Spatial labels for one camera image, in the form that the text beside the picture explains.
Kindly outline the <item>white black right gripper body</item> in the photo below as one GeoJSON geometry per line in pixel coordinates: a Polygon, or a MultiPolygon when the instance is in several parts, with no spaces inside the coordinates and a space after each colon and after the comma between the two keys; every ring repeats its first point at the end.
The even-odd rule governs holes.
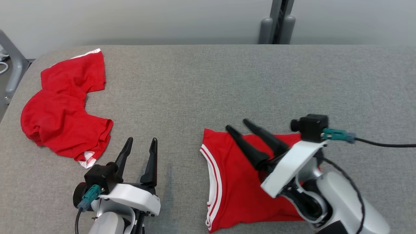
{"type": "Polygon", "coordinates": [[[321,143],[299,141],[294,144],[261,183],[261,188],[272,198],[278,196],[325,144],[327,141],[321,143]]]}

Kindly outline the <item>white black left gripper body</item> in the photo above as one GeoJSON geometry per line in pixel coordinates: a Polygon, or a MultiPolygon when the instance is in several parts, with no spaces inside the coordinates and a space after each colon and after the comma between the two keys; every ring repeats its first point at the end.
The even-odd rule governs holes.
{"type": "Polygon", "coordinates": [[[97,214],[116,212],[121,215],[132,215],[133,209],[143,211],[151,216],[159,216],[160,199],[156,195],[133,185],[117,184],[108,194],[101,194],[97,203],[97,214]]]}

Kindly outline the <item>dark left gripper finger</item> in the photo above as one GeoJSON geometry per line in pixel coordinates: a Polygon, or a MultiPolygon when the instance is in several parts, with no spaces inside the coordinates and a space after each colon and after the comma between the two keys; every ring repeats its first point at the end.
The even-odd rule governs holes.
{"type": "Polygon", "coordinates": [[[140,183],[148,187],[157,186],[157,169],[158,169],[158,140],[152,139],[149,149],[149,159],[144,174],[140,178],[140,183]]]}
{"type": "Polygon", "coordinates": [[[130,152],[131,152],[131,148],[132,148],[132,144],[133,144],[133,137],[129,137],[124,145],[124,147],[122,148],[122,150],[120,151],[117,159],[116,159],[116,164],[118,166],[118,169],[115,173],[115,178],[116,178],[116,182],[123,182],[123,173],[124,173],[124,169],[126,166],[126,160],[127,157],[129,156],[130,152]]]}

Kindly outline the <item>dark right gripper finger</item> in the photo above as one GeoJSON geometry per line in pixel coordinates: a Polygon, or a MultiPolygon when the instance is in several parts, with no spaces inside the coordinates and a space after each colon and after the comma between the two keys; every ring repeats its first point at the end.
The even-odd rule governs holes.
{"type": "Polygon", "coordinates": [[[241,133],[239,133],[232,126],[227,125],[226,130],[230,134],[230,136],[232,136],[235,143],[238,145],[238,147],[245,155],[245,157],[248,159],[248,161],[251,163],[251,165],[255,169],[263,169],[265,162],[269,160],[269,156],[266,153],[255,148],[249,142],[247,142],[243,138],[241,133]]]}
{"type": "Polygon", "coordinates": [[[272,150],[274,157],[280,157],[289,150],[289,146],[272,135],[270,132],[265,129],[257,126],[248,119],[243,120],[243,124],[254,134],[257,135],[266,145],[272,150]]]}

